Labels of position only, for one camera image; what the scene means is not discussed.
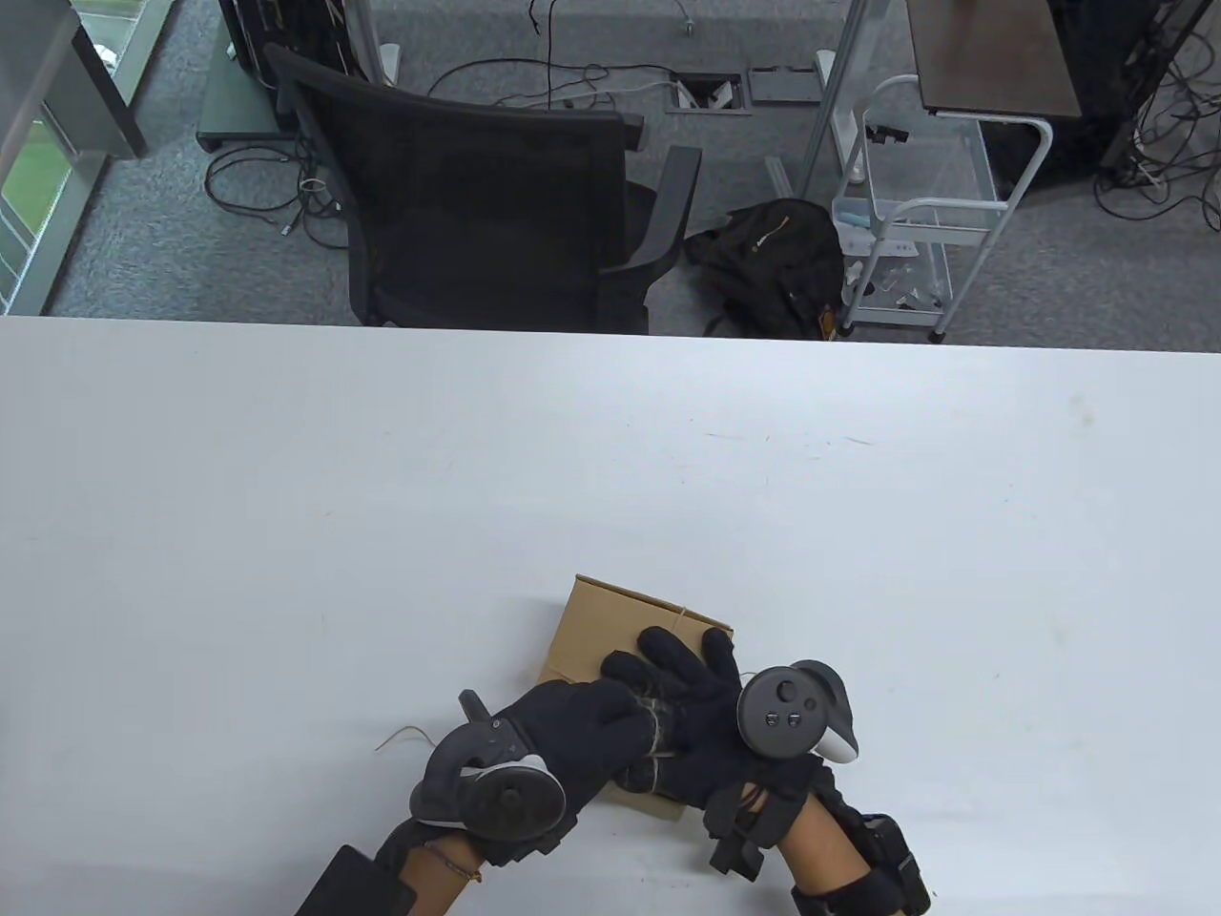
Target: chair armrest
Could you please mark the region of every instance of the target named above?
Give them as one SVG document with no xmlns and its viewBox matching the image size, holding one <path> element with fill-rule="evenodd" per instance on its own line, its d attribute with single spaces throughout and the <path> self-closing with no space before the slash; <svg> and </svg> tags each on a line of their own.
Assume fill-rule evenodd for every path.
<svg viewBox="0 0 1221 916">
<path fill-rule="evenodd" d="M 626 264 L 606 267 L 606 278 L 624 278 L 628 275 L 648 277 L 648 282 L 661 277 L 679 259 L 683 237 L 686 234 L 691 199 L 695 197 L 696 178 L 703 150 L 695 147 L 670 147 L 657 186 L 657 200 L 648 217 L 645 238 Z"/>
</svg>

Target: white cable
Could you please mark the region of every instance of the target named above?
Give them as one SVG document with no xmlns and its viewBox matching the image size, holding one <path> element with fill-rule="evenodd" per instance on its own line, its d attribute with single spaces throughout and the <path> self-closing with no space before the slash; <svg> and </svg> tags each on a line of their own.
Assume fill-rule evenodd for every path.
<svg viewBox="0 0 1221 916">
<path fill-rule="evenodd" d="M 551 100 L 551 106 L 556 107 L 557 104 L 563 104 L 571 99 L 587 99 L 591 95 L 630 95 L 631 93 L 642 93 L 646 89 L 654 89 L 658 85 L 673 85 L 669 79 L 658 79 L 653 83 L 645 83 L 643 85 L 634 85 L 630 89 L 595 89 L 585 93 L 574 93 L 573 95 L 553 95 Z M 509 105 L 507 107 L 518 109 L 536 109 L 547 104 L 547 100 L 531 101 L 529 105 Z"/>
</svg>

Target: metal pole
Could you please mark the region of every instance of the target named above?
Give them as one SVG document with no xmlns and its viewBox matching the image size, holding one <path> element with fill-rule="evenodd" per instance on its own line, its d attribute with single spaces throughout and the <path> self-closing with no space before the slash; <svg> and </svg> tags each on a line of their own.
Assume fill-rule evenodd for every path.
<svg viewBox="0 0 1221 916">
<path fill-rule="evenodd" d="M 823 140 L 827 139 L 827 129 L 832 125 L 832 112 L 839 101 L 840 89 L 844 85 L 844 75 L 852 62 L 856 53 L 856 39 L 861 32 L 861 23 L 864 22 L 866 7 L 871 0 L 852 0 L 849 7 L 847 20 L 844 22 L 844 32 L 840 35 L 839 48 L 835 50 L 835 66 L 832 67 L 830 78 L 823 92 L 823 100 L 818 105 L 818 117 L 814 120 L 814 129 L 810 133 L 806 144 L 806 158 L 801 162 L 801 172 L 797 175 L 797 195 L 808 198 L 810 181 L 818 165 L 818 155 L 823 149 Z"/>
</svg>

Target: black backpack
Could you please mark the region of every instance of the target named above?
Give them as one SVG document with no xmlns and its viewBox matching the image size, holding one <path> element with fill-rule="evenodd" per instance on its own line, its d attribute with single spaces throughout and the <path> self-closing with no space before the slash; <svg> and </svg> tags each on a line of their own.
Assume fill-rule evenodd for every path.
<svg viewBox="0 0 1221 916">
<path fill-rule="evenodd" d="M 781 198 L 729 216 L 728 226 L 683 244 L 725 297 L 725 315 L 748 337 L 828 340 L 844 287 L 844 252 L 830 214 Z M 725 315 L 708 322 L 706 337 Z"/>
</svg>

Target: forearm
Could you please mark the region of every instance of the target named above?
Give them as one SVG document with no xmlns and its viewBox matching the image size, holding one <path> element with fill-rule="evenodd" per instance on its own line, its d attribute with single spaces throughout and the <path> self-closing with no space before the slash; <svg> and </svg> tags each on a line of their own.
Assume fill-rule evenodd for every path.
<svg viewBox="0 0 1221 916">
<path fill-rule="evenodd" d="M 838 890 L 869 873 L 868 862 L 814 798 L 806 801 L 777 848 L 792 872 L 797 890 L 810 896 Z"/>
<path fill-rule="evenodd" d="M 484 859 L 460 833 L 441 837 L 433 840 L 432 845 L 437 852 L 463 871 L 475 873 L 484 863 Z M 408 854 L 398 877 L 416 894 L 411 916 L 443 916 L 469 883 L 436 852 L 424 846 L 418 846 Z"/>
</svg>

